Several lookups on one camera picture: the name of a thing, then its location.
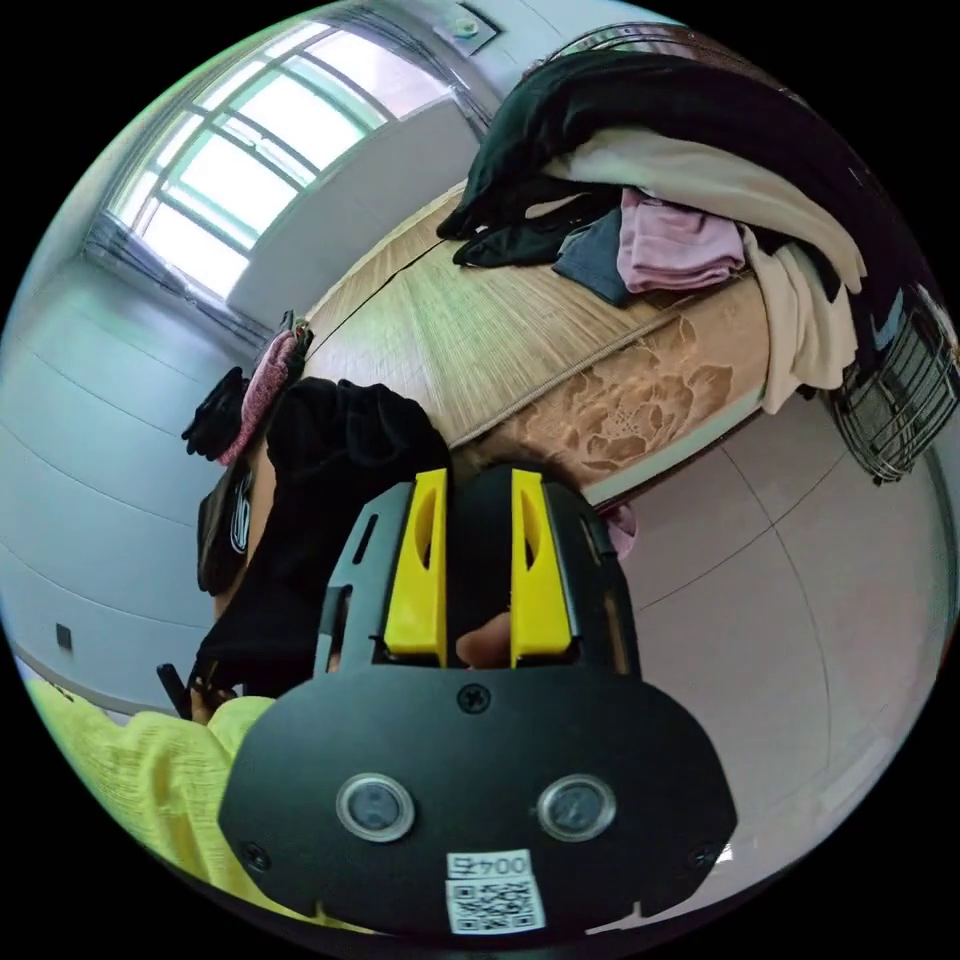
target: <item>white cloth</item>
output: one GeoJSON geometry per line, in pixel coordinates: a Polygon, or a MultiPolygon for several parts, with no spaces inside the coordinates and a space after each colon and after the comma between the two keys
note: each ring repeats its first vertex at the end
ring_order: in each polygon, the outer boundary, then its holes
{"type": "Polygon", "coordinates": [[[602,130],[544,173],[580,183],[629,185],[658,200],[805,240],[830,261],[851,293],[867,270],[840,223],[792,183],[725,150],[652,130],[602,130]]]}
{"type": "Polygon", "coordinates": [[[831,303],[813,261],[795,243],[764,253],[749,227],[743,252],[763,294],[770,357],[763,409],[776,413],[801,384],[835,390],[853,363],[857,335],[850,299],[840,287],[831,303]]]}

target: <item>bed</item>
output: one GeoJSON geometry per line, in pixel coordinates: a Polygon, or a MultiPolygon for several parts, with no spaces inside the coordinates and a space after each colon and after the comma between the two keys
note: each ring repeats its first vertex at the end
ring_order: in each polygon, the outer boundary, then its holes
{"type": "MultiPolygon", "coordinates": [[[[677,28],[643,30],[651,48],[693,43],[686,31],[673,37],[677,28]]],[[[684,51],[727,56],[695,44],[684,51]]],[[[459,242],[439,241],[436,227],[463,186],[397,227],[308,312],[315,339],[304,376],[382,382],[416,400],[449,443],[459,479],[533,454],[562,464],[601,507],[630,499],[759,411],[770,339],[749,270],[694,295],[653,293],[617,309],[550,266],[458,267],[459,242]]],[[[274,476],[263,443],[248,456],[249,558],[274,476]]],[[[216,598],[218,613],[241,579],[216,598]]]]}

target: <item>label sticker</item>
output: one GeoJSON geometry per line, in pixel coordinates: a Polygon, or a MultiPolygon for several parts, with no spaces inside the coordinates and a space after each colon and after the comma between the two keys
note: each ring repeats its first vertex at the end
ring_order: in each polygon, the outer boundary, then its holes
{"type": "Polygon", "coordinates": [[[453,933],[542,930],[547,923],[530,851],[447,854],[447,914],[453,933]]]}

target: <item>wire basket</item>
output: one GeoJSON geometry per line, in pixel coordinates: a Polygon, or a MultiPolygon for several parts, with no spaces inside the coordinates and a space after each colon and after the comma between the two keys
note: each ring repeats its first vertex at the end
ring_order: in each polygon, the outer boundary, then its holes
{"type": "Polygon", "coordinates": [[[833,419],[878,486],[906,476],[960,406],[960,347],[923,287],[904,291],[899,333],[876,372],[854,366],[830,394],[833,419]]]}

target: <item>yellow blanket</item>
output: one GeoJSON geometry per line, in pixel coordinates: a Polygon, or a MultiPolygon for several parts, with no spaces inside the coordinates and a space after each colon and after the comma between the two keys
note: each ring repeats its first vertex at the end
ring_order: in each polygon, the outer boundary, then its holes
{"type": "Polygon", "coordinates": [[[126,726],[44,680],[27,688],[57,745],[104,809],[136,840],[211,886],[297,920],[363,930],[327,917],[311,920],[268,900],[244,872],[217,825],[230,766],[247,731],[272,703],[239,697],[207,726],[139,713],[126,726]]]}

